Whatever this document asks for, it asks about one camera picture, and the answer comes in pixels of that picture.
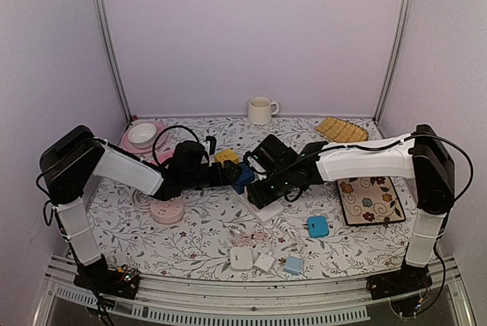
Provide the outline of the yellow cube socket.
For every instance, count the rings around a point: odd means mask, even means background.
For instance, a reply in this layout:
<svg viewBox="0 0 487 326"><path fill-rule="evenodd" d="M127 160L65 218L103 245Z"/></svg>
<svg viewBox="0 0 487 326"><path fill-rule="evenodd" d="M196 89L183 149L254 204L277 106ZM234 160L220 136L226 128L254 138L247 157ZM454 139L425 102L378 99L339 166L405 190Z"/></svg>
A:
<svg viewBox="0 0 487 326"><path fill-rule="evenodd" d="M231 161L233 164L238 164L240 159L238 155L231 149L225 149L224 151L214 154L215 162L224 164L226 161Z"/></svg>

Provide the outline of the dark blue cube socket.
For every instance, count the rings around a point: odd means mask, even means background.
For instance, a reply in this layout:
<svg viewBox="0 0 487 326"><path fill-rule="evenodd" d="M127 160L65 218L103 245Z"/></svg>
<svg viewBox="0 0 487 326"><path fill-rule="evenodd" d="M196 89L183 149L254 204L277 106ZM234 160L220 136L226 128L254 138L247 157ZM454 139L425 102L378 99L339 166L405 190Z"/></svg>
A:
<svg viewBox="0 0 487 326"><path fill-rule="evenodd" d="M231 186L238 195L241 195L244 193L244 188L254 180L254 172L247 164L241 162L234 168Z"/></svg>

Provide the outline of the white power strip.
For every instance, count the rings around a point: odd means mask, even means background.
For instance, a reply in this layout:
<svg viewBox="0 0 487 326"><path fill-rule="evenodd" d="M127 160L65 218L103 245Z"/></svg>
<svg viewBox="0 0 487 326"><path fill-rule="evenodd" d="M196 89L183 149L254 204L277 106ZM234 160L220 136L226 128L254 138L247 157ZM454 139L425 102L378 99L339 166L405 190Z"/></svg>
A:
<svg viewBox="0 0 487 326"><path fill-rule="evenodd" d="M291 239L292 252L298 253L303 250L304 243L300 232L293 225L289 224L284 216L284 208L282 204L272 203L263 209L258 209L252 204L244 193L241 196L242 203L248 209L248 211L255 217L257 222L261 225L273 225L283 234L286 234Z"/></svg>

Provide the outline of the blue plug adapter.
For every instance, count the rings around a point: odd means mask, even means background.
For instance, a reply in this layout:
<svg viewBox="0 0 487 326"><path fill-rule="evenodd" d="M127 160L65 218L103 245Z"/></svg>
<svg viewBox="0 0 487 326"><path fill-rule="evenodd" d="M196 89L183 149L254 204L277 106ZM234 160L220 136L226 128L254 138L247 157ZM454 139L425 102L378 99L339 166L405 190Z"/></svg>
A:
<svg viewBox="0 0 487 326"><path fill-rule="evenodd" d="M329 225L324 216L311 216L307 219L307 230L311 238L324 238L329 234Z"/></svg>

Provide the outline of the pink power strip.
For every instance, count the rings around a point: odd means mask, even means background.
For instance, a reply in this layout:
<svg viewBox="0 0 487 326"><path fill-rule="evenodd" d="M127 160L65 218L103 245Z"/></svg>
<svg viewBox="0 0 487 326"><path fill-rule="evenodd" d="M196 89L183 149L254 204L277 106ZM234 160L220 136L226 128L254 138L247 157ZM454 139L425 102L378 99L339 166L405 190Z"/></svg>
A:
<svg viewBox="0 0 487 326"><path fill-rule="evenodd" d="M172 158L173 157L173 153L174 153L174 150L169 150L169 151L166 151L166 152L159 152L157 154L157 159L154 160L153 158L150 160L150 163L154 164L154 165L159 165L159 164L162 164L164 163L167 159L169 158Z"/></svg>

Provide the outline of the round pink socket with cord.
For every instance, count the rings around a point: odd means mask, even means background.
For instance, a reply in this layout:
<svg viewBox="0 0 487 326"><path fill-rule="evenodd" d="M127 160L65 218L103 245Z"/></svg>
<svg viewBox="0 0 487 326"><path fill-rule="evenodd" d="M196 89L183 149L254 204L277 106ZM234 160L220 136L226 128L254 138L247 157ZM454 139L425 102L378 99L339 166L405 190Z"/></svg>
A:
<svg viewBox="0 0 487 326"><path fill-rule="evenodd" d="M132 204L136 209L149 213L156 222L165 225L179 222L185 213L181 198L160 201L139 190L133 192Z"/></svg>

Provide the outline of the white plug adapter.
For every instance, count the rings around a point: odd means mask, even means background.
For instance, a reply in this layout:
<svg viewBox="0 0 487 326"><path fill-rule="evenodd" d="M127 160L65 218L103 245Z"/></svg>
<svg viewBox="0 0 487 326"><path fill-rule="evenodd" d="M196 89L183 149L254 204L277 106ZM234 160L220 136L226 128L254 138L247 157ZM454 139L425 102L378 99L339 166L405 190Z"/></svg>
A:
<svg viewBox="0 0 487 326"><path fill-rule="evenodd" d="M232 270L246 271L253 268L253 252L246 247L230 249L230 265Z"/></svg>

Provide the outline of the white charger with cable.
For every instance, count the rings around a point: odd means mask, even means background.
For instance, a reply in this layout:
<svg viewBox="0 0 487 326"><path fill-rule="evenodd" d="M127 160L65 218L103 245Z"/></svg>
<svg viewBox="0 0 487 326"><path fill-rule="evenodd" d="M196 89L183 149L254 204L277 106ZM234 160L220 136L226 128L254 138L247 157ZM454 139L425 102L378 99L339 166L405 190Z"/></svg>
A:
<svg viewBox="0 0 487 326"><path fill-rule="evenodd" d="M261 225L243 232L238 229L231 231L231 249L233 247L250 248L253 252L253 268L261 273L268 273L275 264L272 244Z"/></svg>

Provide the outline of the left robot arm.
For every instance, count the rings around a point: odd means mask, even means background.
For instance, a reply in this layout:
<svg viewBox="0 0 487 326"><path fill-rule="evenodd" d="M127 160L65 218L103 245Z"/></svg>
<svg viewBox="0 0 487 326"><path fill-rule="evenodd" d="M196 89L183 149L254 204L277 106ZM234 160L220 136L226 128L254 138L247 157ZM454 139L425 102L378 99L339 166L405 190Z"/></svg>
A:
<svg viewBox="0 0 487 326"><path fill-rule="evenodd" d="M197 141L177 144L171 158L150 163L97 138L86 126L76 126L51 145L39 160L38 181L45 184L62 236L78 262L83 277L97 291L113 285L84 208L84 188L92 177L103 177L138 190L156 200L168 201L185 190L233 184L241 173L232 161L212 162Z"/></svg>

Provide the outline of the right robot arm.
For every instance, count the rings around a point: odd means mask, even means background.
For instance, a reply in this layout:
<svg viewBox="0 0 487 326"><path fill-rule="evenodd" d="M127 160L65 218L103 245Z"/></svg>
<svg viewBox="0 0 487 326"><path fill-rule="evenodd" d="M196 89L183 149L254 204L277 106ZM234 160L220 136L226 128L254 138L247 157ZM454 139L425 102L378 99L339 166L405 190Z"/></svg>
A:
<svg viewBox="0 0 487 326"><path fill-rule="evenodd" d="M247 200L262 209L293 190L360 177L413 179L418 214L404 257L406 266L394 274L399 292L410 292L425 267L447 214L455 202L454 161L441 138L427 124L392 139L356 143L311 142L300 151L274 135L251 153L261 178L246 188Z"/></svg>

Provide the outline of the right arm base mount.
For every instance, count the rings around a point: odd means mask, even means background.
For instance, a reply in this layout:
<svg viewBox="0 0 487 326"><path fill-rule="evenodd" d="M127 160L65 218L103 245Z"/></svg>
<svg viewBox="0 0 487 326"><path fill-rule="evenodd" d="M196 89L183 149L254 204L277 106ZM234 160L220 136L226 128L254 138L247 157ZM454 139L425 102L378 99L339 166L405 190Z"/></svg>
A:
<svg viewBox="0 0 487 326"><path fill-rule="evenodd" d="M403 265L399 270L367 278L366 289L373 300L426 290L432 285L428 266Z"/></svg>

